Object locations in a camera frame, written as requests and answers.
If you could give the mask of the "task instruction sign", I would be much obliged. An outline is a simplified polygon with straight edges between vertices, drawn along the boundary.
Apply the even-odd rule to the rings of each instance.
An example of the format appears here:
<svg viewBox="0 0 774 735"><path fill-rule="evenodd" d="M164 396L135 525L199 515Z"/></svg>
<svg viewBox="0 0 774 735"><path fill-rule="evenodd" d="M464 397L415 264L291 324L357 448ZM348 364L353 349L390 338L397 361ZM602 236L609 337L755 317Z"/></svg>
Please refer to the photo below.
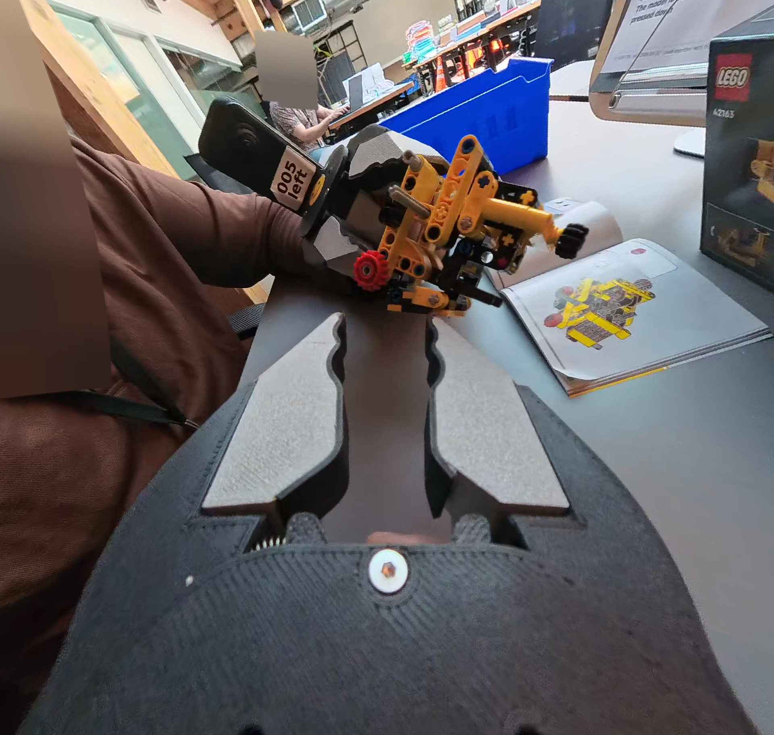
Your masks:
<svg viewBox="0 0 774 735"><path fill-rule="evenodd" d="M711 156L772 150L773 0L621 0L589 87L599 119L704 128Z"/></svg>

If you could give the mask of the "black monitor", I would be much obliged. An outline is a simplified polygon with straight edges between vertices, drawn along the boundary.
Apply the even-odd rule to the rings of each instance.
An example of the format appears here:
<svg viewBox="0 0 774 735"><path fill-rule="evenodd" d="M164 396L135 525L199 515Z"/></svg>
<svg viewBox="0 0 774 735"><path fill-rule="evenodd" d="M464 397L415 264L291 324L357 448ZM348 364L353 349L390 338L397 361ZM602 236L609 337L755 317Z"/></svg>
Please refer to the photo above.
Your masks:
<svg viewBox="0 0 774 735"><path fill-rule="evenodd" d="M541 0L534 56L555 72L595 59L614 0Z"/></svg>

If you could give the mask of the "yellow lego bulldozer model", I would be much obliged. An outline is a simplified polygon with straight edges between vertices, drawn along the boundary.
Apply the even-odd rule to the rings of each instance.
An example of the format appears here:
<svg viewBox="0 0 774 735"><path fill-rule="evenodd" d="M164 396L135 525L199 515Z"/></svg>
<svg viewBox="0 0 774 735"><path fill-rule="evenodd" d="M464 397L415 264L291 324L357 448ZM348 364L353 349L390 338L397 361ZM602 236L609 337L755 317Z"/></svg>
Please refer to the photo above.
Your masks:
<svg viewBox="0 0 774 735"><path fill-rule="evenodd" d="M513 274L535 237L566 260L585 243L584 225L557 227L534 190L502 182L473 135L462 138L445 176L411 152L403 160L409 169L387 189L376 249L392 268L374 292L388 311L463 317L474 301L498 307L501 296L479 287L486 268Z"/></svg>

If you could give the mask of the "blue plastic bin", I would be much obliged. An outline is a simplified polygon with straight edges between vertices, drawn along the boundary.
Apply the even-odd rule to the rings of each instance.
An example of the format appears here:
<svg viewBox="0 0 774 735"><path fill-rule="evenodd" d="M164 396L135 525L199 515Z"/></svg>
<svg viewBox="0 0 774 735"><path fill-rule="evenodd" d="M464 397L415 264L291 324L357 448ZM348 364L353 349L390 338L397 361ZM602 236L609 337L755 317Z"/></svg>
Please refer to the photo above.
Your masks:
<svg viewBox="0 0 774 735"><path fill-rule="evenodd" d="M551 59L513 57L501 71L486 70L380 124L448 161L462 138L473 135L495 170L506 175L547 157L552 66Z"/></svg>

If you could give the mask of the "red lego gear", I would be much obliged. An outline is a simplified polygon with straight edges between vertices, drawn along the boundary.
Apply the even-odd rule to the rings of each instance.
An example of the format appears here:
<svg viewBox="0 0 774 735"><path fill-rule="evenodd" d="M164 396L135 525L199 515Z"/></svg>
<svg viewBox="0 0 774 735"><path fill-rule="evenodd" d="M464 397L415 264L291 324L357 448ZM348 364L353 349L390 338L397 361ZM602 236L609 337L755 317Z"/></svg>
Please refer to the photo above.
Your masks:
<svg viewBox="0 0 774 735"><path fill-rule="evenodd" d="M360 289L369 293L378 292L390 280L392 268L381 251L363 251L354 262L353 276Z"/></svg>

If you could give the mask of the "dark lego box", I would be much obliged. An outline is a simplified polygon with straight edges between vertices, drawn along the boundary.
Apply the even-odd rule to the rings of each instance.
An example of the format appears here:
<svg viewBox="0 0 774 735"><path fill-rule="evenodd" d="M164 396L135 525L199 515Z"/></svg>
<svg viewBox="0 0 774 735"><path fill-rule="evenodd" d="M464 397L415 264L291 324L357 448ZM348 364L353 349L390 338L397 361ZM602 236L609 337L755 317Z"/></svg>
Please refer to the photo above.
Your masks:
<svg viewBox="0 0 774 735"><path fill-rule="evenodd" d="M773 290L773 37L711 42L700 249Z"/></svg>

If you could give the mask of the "person's left forearm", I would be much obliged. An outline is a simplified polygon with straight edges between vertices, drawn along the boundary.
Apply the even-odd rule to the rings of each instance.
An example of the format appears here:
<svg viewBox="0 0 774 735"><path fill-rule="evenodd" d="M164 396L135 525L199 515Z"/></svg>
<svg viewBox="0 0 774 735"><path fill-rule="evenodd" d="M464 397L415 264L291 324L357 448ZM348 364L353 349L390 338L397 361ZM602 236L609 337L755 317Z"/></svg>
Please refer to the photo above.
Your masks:
<svg viewBox="0 0 774 735"><path fill-rule="evenodd" d="M157 248L176 250L198 279L247 287L268 274L308 276L300 218L272 200L177 179L70 138L93 218L136 234L156 265Z"/></svg>

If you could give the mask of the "lego instruction booklet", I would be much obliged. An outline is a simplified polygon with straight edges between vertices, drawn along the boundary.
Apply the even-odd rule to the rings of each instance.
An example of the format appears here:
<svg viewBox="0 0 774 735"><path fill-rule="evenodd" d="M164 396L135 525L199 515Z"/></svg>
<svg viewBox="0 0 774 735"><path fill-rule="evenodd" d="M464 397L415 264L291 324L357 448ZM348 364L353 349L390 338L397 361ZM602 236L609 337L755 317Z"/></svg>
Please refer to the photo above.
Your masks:
<svg viewBox="0 0 774 735"><path fill-rule="evenodd" d="M769 328L664 247L624 240L603 205L544 204L557 227L582 224L574 260L541 236L514 274L487 273L571 398L764 341Z"/></svg>

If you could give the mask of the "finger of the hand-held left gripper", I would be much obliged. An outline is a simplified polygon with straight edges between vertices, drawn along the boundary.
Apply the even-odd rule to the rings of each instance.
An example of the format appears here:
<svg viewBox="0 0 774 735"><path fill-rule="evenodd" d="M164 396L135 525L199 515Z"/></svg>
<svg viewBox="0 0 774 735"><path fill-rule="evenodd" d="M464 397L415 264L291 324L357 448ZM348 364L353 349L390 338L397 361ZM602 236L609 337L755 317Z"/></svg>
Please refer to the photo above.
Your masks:
<svg viewBox="0 0 774 735"><path fill-rule="evenodd" d="M354 282L354 263L381 242L385 226L379 220L380 210L373 197L357 196L342 218L329 213L320 228L301 241L305 261Z"/></svg>
<svg viewBox="0 0 774 735"><path fill-rule="evenodd" d="M440 176L449 162L432 146L382 125L369 125L346 144L348 160L344 176L344 194L357 196L386 195L391 185L401 186L409 169L403 156L411 152L425 158Z"/></svg>

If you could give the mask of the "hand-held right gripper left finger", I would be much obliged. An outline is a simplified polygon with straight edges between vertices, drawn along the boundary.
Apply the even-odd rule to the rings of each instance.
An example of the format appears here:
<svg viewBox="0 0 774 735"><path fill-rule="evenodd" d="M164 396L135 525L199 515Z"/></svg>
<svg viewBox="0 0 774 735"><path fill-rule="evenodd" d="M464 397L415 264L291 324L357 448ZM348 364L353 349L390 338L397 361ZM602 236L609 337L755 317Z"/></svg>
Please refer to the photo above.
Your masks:
<svg viewBox="0 0 774 735"><path fill-rule="evenodd" d="M325 517L349 485L346 319L334 313L253 384L201 508L208 515Z"/></svg>

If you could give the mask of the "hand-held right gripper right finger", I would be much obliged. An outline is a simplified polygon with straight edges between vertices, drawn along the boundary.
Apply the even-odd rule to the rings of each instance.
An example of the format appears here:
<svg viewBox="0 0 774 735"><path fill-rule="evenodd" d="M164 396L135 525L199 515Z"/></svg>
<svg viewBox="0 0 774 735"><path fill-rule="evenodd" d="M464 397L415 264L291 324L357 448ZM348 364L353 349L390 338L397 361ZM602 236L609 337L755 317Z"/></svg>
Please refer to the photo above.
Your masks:
<svg viewBox="0 0 774 735"><path fill-rule="evenodd" d="M425 348L432 517L565 515L570 502L511 377L439 318L427 323Z"/></svg>

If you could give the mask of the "long wooden workbench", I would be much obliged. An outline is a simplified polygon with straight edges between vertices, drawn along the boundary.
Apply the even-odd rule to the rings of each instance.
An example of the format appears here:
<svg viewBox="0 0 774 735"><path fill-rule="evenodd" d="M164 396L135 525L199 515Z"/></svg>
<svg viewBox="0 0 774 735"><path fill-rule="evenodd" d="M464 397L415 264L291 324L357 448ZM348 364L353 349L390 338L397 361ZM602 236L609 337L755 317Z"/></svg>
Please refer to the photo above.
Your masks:
<svg viewBox="0 0 774 735"><path fill-rule="evenodd" d="M451 84L446 90L486 71L502 71L512 57L532 56L540 5L541 0L532 0L509 10L498 7L488 17L480 12L436 37L431 36L428 27L415 29L413 46L420 50L413 50L408 60L399 61L404 77L397 81L385 79L369 89L366 80L359 81L362 96L349 101L350 112L335 121L332 130L339 135L360 130L409 102L434 95L439 56L446 60L450 73Z"/></svg>

